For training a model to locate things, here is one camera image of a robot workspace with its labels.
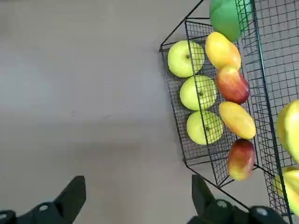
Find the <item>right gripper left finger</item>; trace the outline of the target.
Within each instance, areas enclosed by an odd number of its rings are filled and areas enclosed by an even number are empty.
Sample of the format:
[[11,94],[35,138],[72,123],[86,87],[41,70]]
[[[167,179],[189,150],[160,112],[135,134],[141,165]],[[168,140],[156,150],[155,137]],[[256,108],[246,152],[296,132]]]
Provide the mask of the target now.
[[51,202],[43,202],[17,216],[13,210],[1,210],[2,224],[72,224],[86,202],[85,177],[74,177]]

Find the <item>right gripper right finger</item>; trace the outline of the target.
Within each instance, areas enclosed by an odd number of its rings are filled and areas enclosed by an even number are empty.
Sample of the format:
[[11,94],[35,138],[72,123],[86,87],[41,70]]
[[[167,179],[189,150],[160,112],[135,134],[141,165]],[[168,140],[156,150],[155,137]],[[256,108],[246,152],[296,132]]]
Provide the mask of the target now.
[[247,211],[223,199],[215,199],[204,178],[192,175],[192,200],[197,215],[190,224],[285,224],[274,210],[265,206],[252,206]]

